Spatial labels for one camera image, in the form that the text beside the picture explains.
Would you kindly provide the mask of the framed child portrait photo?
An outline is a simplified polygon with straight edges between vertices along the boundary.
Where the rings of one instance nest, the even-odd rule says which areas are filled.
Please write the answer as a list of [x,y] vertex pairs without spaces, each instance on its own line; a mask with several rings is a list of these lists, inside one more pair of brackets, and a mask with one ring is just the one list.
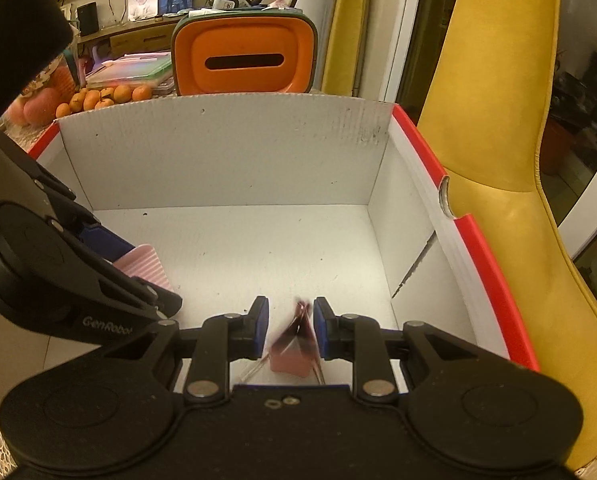
[[127,0],[127,17],[131,22],[155,18],[158,14],[158,0]]

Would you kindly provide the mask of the orange tangerine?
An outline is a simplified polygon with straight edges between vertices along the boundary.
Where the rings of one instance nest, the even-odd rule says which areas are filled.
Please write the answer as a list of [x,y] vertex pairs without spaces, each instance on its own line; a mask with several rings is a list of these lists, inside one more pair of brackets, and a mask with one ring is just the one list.
[[131,101],[132,102],[139,102],[139,101],[146,101],[151,100],[153,98],[153,88],[148,86],[147,84],[142,84],[141,86],[137,86],[131,92]]
[[84,103],[82,103],[83,110],[94,110],[101,100],[101,93],[99,90],[88,90],[85,94]]
[[68,103],[61,103],[56,108],[56,118],[70,116],[71,114],[72,114],[72,109],[70,107],[70,104],[68,104]]
[[113,101],[116,104],[124,104],[132,100],[132,89],[127,84],[119,84],[114,88]]

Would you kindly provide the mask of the yellow chair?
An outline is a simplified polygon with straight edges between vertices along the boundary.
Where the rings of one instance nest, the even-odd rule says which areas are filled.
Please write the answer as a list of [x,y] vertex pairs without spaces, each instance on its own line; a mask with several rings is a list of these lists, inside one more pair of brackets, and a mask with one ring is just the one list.
[[597,456],[597,300],[541,187],[560,0],[456,0],[418,128],[503,271],[541,370],[583,408],[571,469]]

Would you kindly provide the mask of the small dark red sachet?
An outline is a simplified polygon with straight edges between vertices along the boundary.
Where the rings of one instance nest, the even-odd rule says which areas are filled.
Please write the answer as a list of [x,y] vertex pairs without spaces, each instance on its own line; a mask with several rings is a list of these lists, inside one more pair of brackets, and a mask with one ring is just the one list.
[[269,348],[270,369],[274,373],[307,378],[316,356],[312,306],[305,300],[297,300],[292,320]]

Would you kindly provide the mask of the red white cardboard box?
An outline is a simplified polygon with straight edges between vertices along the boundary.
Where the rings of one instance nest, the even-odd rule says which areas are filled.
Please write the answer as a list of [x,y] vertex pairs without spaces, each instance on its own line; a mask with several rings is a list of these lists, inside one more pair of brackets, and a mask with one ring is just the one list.
[[319,94],[180,96],[60,119],[33,156],[101,223],[151,245],[184,327],[264,296],[386,328],[425,322],[528,368],[499,265],[403,110]]

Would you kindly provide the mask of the red apple left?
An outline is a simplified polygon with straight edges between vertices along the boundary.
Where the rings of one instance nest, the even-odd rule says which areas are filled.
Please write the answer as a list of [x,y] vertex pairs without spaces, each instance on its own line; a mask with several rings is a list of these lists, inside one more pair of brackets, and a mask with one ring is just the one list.
[[56,117],[56,108],[62,103],[61,93],[55,88],[43,88],[28,99],[23,107],[24,117],[34,127],[48,126]]

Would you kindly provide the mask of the wooden TV cabinet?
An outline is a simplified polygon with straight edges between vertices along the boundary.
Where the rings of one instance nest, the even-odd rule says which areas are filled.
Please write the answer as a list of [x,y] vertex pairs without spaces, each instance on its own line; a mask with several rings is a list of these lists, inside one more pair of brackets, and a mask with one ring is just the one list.
[[93,56],[92,49],[106,44],[113,58],[129,53],[168,51],[172,47],[172,33],[181,21],[175,18],[150,18],[110,26],[77,41],[79,54]]

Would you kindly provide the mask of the yellow curtain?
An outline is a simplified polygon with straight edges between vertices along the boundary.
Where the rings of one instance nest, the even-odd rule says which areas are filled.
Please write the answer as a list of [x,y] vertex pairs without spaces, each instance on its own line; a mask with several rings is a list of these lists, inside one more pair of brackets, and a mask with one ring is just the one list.
[[335,0],[321,91],[351,96],[361,54],[368,0]]

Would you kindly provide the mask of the pink ribbed object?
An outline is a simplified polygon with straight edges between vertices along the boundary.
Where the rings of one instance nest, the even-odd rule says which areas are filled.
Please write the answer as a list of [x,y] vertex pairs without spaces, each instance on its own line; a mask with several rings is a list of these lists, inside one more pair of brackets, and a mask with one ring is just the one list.
[[153,285],[174,291],[170,284],[161,259],[152,245],[142,244],[131,249],[127,254],[113,262],[116,269],[130,278],[142,278]]

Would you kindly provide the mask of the black speaker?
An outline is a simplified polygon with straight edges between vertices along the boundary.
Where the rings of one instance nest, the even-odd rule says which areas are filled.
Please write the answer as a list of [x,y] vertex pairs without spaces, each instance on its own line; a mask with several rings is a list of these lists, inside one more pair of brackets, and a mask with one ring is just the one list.
[[76,11],[80,36],[89,36],[99,31],[97,3],[83,4],[78,6]]

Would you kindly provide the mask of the green orange tissue box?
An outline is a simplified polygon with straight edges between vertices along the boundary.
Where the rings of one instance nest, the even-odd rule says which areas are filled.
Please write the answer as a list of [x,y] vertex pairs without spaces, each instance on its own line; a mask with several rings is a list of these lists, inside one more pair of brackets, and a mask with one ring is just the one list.
[[172,72],[180,96],[306,93],[312,89],[317,29],[289,9],[191,15],[172,33]]

